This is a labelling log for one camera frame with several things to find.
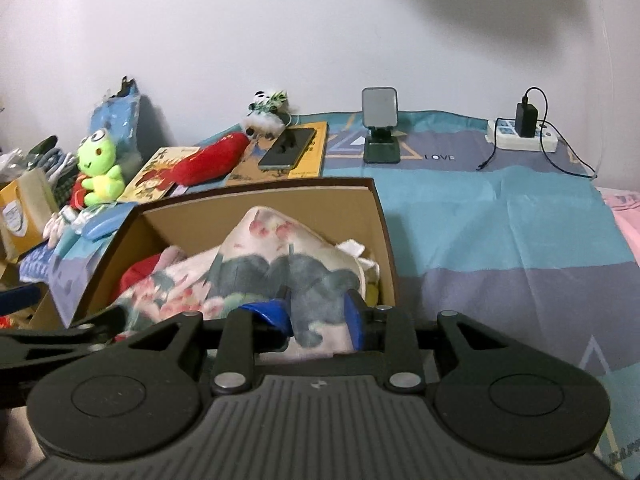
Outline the teal purple patterned bedsheet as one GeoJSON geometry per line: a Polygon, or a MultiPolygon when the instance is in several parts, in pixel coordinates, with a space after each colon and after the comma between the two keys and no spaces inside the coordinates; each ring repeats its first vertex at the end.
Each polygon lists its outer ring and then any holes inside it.
{"type": "Polygon", "coordinates": [[[639,268],[589,180],[491,151],[480,119],[409,113],[412,157],[368,165],[330,119],[319,178],[371,178],[423,390],[355,358],[255,356],[213,391],[224,320],[178,313],[55,370],[28,397],[36,479],[634,479],[639,268]]]}

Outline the blue plastic bag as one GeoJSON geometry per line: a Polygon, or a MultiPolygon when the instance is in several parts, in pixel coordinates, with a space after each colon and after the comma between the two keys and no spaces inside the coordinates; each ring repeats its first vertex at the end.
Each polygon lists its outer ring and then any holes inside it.
{"type": "Polygon", "coordinates": [[[115,143],[116,162],[122,168],[126,183],[131,181],[143,165],[137,142],[140,98],[134,78],[123,76],[119,90],[106,96],[90,118],[89,132],[106,129],[115,143]]]}

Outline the floral printed cloth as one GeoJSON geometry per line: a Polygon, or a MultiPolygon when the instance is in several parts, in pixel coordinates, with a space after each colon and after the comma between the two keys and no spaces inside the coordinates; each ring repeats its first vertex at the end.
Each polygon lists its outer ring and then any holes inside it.
{"type": "Polygon", "coordinates": [[[272,208],[250,208],[224,241],[188,257],[163,256],[153,273],[114,302],[127,310],[123,337],[182,312],[206,320],[291,289],[293,336],[275,361],[326,358],[352,352],[344,319],[344,295],[366,294],[357,260],[295,219],[272,208]]]}

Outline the black smartphone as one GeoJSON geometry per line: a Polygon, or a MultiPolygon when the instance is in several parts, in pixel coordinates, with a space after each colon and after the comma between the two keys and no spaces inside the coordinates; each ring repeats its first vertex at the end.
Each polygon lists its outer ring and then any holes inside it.
{"type": "Polygon", "coordinates": [[[315,134],[314,128],[285,129],[262,156],[258,162],[258,168],[261,170],[293,169],[314,140],[315,134]]]}

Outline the white power strip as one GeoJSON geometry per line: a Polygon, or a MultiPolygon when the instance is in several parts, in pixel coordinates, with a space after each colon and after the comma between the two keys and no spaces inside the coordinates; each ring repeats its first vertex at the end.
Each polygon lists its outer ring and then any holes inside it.
{"type": "Polygon", "coordinates": [[[554,153],[558,148],[558,136],[548,128],[537,126],[533,136],[520,136],[516,132],[514,119],[490,120],[487,123],[486,141],[505,151],[554,153]]]}

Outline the green frog plush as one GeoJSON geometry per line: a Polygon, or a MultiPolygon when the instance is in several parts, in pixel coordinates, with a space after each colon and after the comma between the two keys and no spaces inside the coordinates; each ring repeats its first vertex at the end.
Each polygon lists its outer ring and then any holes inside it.
{"type": "Polygon", "coordinates": [[[116,202],[124,192],[122,168],[116,158],[116,144],[105,128],[80,142],[77,162],[84,175],[80,185],[86,191],[82,199],[86,207],[116,202]]]}

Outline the panda plush toy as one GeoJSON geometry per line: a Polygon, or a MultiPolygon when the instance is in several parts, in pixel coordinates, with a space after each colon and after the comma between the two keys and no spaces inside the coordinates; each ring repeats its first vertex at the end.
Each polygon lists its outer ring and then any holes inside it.
{"type": "Polygon", "coordinates": [[[255,93],[253,101],[248,104],[247,115],[241,120],[240,125],[250,138],[263,136],[267,139],[277,139],[291,122],[288,92],[259,90],[255,93]]]}

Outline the yellow cloth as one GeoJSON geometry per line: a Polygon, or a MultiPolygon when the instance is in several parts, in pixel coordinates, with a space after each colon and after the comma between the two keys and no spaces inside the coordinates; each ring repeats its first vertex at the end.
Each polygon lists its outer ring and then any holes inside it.
{"type": "Polygon", "coordinates": [[[366,304],[370,308],[374,308],[378,305],[378,300],[380,300],[380,289],[378,288],[378,284],[368,283],[366,285],[364,300],[366,300],[366,304]]]}

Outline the red illustrated picture book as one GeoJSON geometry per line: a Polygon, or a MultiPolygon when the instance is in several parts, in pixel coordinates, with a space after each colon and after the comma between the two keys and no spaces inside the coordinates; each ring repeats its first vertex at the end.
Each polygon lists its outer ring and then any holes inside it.
{"type": "Polygon", "coordinates": [[[174,167],[197,151],[196,146],[159,148],[126,185],[117,201],[144,204],[160,200],[175,185],[171,180],[174,167]]]}

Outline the pink folded blanket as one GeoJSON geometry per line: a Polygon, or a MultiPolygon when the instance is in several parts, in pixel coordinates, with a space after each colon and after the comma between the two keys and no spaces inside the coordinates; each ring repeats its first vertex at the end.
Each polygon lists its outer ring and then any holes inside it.
{"type": "Polygon", "coordinates": [[[640,263],[639,192],[615,188],[599,188],[599,192],[608,208],[612,210],[616,224],[634,255],[634,260],[640,263]]]}

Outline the red plush pepper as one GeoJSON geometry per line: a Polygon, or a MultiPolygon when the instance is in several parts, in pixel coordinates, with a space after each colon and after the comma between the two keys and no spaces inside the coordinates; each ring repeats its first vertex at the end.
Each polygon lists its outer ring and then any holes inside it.
{"type": "Polygon", "coordinates": [[[241,160],[250,139],[245,133],[228,133],[213,144],[200,148],[171,169],[175,184],[193,186],[228,174],[241,160]]]}

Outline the green phone stand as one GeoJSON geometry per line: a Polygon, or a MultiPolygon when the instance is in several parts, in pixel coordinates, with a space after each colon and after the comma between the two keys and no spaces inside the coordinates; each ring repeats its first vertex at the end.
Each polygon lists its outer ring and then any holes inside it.
{"type": "Polygon", "coordinates": [[[393,132],[398,125],[397,91],[393,87],[368,87],[361,91],[362,124],[369,131],[364,141],[366,164],[398,164],[399,142],[393,132]]]}

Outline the brown cardboard box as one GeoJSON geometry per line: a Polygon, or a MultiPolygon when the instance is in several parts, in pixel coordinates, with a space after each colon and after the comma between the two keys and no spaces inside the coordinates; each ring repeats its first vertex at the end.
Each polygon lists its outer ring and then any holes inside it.
{"type": "Polygon", "coordinates": [[[378,298],[397,304],[397,273],[390,236],[371,178],[314,178],[258,182],[120,206],[120,218],[95,243],[62,242],[49,291],[29,322],[57,330],[108,306],[122,274],[134,263],[176,245],[193,256],[224,242],[255,207],[296,220],[330,244],[356,240],[381,270],[378,298]]]}

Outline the white fluffy plush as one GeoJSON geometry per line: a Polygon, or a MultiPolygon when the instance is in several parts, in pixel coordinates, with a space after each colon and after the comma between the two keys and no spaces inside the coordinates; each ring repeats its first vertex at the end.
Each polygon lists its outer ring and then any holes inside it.
{"type": "Polygon", "coordinates": [[[378,287],[381,268],[376,261],[367,257],[366,246],[356,240],[344,240],[344,242],[338,243],[336,248],[357,260],[363,270],[367,285],[378,287]]]}

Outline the red item in box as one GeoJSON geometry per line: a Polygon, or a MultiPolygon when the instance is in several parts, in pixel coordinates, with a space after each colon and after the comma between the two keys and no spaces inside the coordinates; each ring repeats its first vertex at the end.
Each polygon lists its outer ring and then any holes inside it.
{"type": "Polygon", "coordinates": [[[155,254],[132,264],[113,287],[111,301],[115,301],[129,287],[150,276],[159,261],[160,254],[155,254]]]}

